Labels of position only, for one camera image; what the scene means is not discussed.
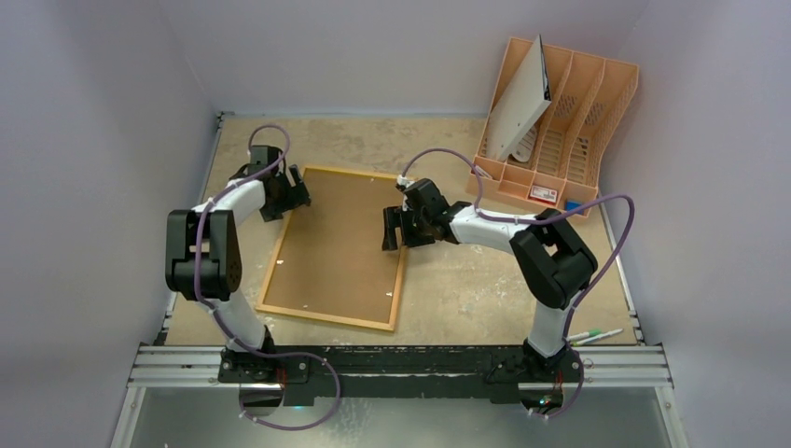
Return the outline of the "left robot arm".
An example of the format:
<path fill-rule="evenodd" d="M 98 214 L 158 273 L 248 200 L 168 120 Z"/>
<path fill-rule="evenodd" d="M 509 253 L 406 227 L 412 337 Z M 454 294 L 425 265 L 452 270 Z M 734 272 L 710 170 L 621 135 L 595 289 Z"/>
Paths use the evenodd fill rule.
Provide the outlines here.
<path fill-rule="evenodd" d="M 237 228 L 253 215 L 266 222 L 311 203 L 297 165 L 284 150 L 254 145 L 244 164 L 216 196 L 167 216 L 165 281 L 195 301 L 226 340 L 223 370 L 265 382 L 281 366 L 270 331 L 241 290 L 243 258 Z"/>

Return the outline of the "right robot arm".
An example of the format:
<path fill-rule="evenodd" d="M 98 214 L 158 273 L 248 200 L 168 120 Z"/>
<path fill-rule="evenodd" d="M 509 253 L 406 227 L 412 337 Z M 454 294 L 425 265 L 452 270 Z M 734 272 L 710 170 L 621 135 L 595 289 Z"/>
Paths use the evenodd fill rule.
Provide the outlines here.
<path fill-rule="evenodd" d="M 449 203 L 428 178 L 403 181 L 397 188 L 402 203 L 382 211 L 382 250 L 446 242 L 513 256 L 536 300 L 532 328 L 523 343 L 523 366 L 537 380 L 549 378 L 568 351 L 567 322 L 574 302 L 598 269 L 598 260 L 578 233 L 552 208 L 539 215 L 486 216 L 473 203 Z"/>

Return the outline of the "red white small box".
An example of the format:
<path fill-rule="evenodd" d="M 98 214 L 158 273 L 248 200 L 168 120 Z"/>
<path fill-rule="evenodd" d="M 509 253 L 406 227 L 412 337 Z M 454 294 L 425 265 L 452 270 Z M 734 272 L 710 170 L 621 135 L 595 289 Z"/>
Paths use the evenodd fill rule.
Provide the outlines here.
<path fill-rule="evenodd" d="M 528 198 L 533 201 L 554 205 L 558 201 L 558 191 L 553 188 L 533 185 L 528 194 Z"/>

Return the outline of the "blue small box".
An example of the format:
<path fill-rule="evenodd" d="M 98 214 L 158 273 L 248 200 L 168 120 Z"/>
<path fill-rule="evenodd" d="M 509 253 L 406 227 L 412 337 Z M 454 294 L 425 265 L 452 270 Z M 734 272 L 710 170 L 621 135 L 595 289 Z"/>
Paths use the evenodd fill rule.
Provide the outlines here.
<path fill-rule="evenodd" d="M 582 203 L 582 202 L 566 200 L 565 203 L 564 203 L 564 210 L 565 211 L 575 211 L 576 215 L 584 216 L 586 214 L 586 211 L 585 210 L 580 210 L 580 207 L 582 207 L 583 205 L 584 205 L 584 203 Z"/>

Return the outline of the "white pen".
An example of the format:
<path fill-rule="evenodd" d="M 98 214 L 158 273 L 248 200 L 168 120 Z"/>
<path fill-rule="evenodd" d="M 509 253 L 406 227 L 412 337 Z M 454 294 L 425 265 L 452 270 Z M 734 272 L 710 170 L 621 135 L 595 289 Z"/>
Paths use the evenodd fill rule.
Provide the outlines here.
<path fill-rule="evenodd" d="M 609 331 L 606 331 L 606 332 L 599 332 L 599 333 L 597 333 L 595 335 L 591 334 L 587 338 L 580 339 L 578 341 L 573 342 L 573 346 L 587 345 L 587 344 L 590 344 L 590 343 L 602 341 L 602 340 L 611 338 L 613 336 L 619 335 L 623 331 L 624 331 L 624 329 L 613 329 L 613 330 L 609 330 Z"/>

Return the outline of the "peach desk organizer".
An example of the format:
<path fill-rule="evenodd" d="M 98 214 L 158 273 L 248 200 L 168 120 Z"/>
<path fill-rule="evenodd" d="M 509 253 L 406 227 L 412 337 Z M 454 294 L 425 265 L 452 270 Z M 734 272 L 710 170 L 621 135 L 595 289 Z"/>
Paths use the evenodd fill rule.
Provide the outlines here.
<path fill-rule="evenodd" d="M 533 156 L 526 163 L 488 158 L 486 119 L 474 163 L 495 180 L 471 175 L 466 189 L 520 208 L 564 210 L 566 200 L 587 203 L 597 197 L 604 152 L 637 91 L 640 69 L 634 63 L 543 45 L 552 103 L 538 121 Z M 557 203 L 530 200 L 533 185 L 556 189 Z"/>

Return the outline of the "green capped marker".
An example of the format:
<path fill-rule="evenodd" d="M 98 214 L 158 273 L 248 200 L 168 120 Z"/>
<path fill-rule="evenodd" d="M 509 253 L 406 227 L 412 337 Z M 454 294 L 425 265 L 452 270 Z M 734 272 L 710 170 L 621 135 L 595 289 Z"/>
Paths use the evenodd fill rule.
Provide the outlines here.
<path fill-rule="evenodd" d="M 570 335 L 567 338 L 567 341 L 570 342 L 570 343 L 575 343 L 575 342 L 578 342 L 578 341 L 587 340 L 588 338 L 591 338 L 591 337 L 598 336 L 598 335 L 600 335 L 602 333 L 603 332 L 601 330 L 599 330 L 599 329 L 592 329 L 592 330 L 589 330 L 589 331 L 580 332 L 578 334 Z"/>

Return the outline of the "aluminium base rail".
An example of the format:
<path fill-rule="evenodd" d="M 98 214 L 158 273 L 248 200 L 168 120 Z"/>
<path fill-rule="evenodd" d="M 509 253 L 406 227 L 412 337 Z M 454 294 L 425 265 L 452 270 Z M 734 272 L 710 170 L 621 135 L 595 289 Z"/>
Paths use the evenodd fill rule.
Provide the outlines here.
<path fill-rule="evenodd" d="M 285 406 L 316 399 L 486 399 L 553 406 L 587 388 L 673 383 L 658 346 L 583 346 L 540 369 L 519 345 L 287 345 L 293 358 L 264 359 L 218 346 L 139 349 L 129 384 L 262 393 Z"/>

